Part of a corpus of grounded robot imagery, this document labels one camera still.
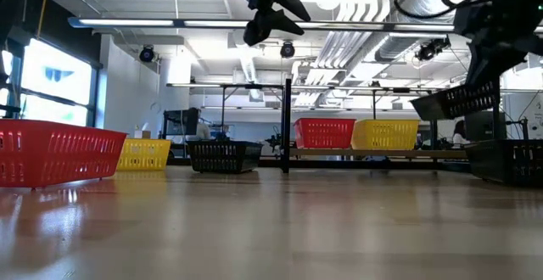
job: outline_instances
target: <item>red basket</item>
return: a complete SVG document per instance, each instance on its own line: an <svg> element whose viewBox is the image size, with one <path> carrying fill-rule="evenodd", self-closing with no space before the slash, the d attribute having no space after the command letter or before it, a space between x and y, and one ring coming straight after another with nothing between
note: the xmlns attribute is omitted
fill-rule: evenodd
<svg viewBox="0 0 543 280"><path fill-rule="evenodd" d="M349 148L355 119L298 119L298 148Z"/></svg>
<svg viewBox="0 0 543 280"><path fill-rule="evenodd" d="M0 120L0 187L37 188L112 176L126 134L36 120Z"/></svg>

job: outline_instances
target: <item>basket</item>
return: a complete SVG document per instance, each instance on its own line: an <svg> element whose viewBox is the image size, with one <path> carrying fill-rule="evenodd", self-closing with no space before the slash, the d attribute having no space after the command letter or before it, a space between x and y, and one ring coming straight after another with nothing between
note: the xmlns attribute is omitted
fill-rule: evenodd
<svg viewBox="0 0 543 280"><path fill-rule="evenodd" d="M298 119L297 148L349 148L355 119Z"/></svg>
<svg viewBox="0 0 543 280"><path fill-rule="evenodd" d="M419 120L360 120L350 142L353 149L414 149Z"/></svg>
<svg viewBox="0 0 543 280"><path fill-rule="evenodd" d="M126 134L37 120L0 120L0 187L38 188L115 174Z"/></svg>
<svg viewBox="0 0 543 280"><path fill-rule="evenodd" d="M492 108L498 90L499 84L494 82L481 87L462 85L412 100L411 103L422 120L451 120Z"/></svg>
<svg viewBox="0 0 543 280"><path fill-rule="evenodd" d="M262 144L242 141L188 141L193 169L238 174L258 166Z"/></svg>
<svg viewBox="0 0 543 280"><path fill-rule="evenodd" d="M166 168L170 140L127 139L120 153L118 171L161 171Z"/></svg>
<svg viewBox="0 0 543 280"><path fill-rule="evenodd" d="M466 146L472 173L516 186L543 185L543 140L489 140Z"/></svg>

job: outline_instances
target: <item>person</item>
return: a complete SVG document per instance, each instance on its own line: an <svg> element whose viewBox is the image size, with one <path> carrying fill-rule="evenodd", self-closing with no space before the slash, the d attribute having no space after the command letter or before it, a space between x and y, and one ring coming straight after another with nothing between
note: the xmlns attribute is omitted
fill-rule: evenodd
<svg viewBox="0 0 543 280"><path fill-rule="evenodd" d="M196 126L196 135L187 136L187 140L188 141L211 140L210 128L206 124L200 122L202 110L194 108L194 107L192 107L190 110L198 111L198 125Z"/></svg>
<svg viewBox="0 0 543 280"><path fill-rule="evenodd" d="M455 131L452 136L453 148L460 148L462 145L469 144L466 140L466 122L459 120L455 125Z"/></svg>

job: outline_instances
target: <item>black basket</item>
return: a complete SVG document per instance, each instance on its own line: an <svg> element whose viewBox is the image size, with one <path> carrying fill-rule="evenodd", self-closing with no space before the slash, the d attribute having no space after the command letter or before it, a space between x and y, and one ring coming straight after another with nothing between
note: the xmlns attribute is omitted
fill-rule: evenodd
<svg viewBox="0 0 543 280"><path fill-rule="evenodd" d="M543 186L543 140L489 140L466 146L472 173L516 186Z"/></svg>
<svg viewBox="0 0 543 280"><path fill-rule="evenodd" d="M411 103L422 120L451 120L492 108L499 89L499 84L495 82L481 87L462 85L412 100Z"/></svg>
<svg viewBox="0 0 543 280"><path fill-rule="evenodd" d="M258 166L262 144L241 141L188 141L193 169L238 174Z"/></svg>

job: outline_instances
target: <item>camera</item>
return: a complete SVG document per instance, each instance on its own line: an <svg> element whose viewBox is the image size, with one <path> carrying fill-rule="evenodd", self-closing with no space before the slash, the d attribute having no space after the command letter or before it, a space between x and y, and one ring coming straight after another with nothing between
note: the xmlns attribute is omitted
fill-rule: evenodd
<svg viewBox="0 0 543 280"><path fill-rule="evenodd" d="M143 46L143 50L139 54L139 60L144 63L151 63L154 60L154 56L154 46Z"/></svg>
<svg viewBox="0 0 543 280"><path fill-rule="evenodd" d="M445 39L433 39L429 43L421 45L420 50L415 54L415 58L419 61L432 60L436 55L443 52L445 48L451 46L449 37Z"/></svg>
<svg viewBox="0 0 543 280"><path fill-rule="evenodd" d="M296 50L294 49L294 45L292 42L283 42L283 46L281 47L281 57L284 59L290 59L294 56L294 53Z"/></svg>

